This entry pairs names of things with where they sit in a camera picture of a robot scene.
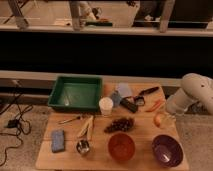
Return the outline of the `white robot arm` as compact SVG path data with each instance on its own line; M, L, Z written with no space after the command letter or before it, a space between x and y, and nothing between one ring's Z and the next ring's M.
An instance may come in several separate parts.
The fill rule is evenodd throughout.
M164 113L169 117L183 115L197 102L213 114L213 78L188 73L182 77L179 89L166 100Z

